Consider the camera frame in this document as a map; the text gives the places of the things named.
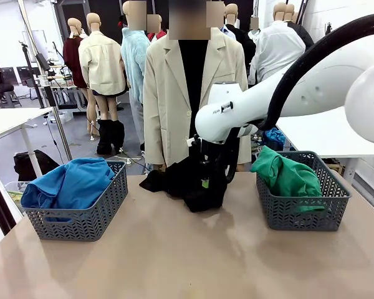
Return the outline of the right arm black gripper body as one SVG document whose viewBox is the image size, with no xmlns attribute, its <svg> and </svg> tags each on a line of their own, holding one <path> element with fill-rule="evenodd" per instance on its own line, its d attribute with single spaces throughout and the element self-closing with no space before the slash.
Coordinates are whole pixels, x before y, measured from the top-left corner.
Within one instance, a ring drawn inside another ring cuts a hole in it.
<svg viewBox="0 0 374 299">
<path fill-rule="evenodd" d="M 193 157 L 198 161 L 203 176 L 211 176 L 214 172 L 218 155 L 217 144 L 205 141 L 199 136 L 193 137 Z"/>
</svg>

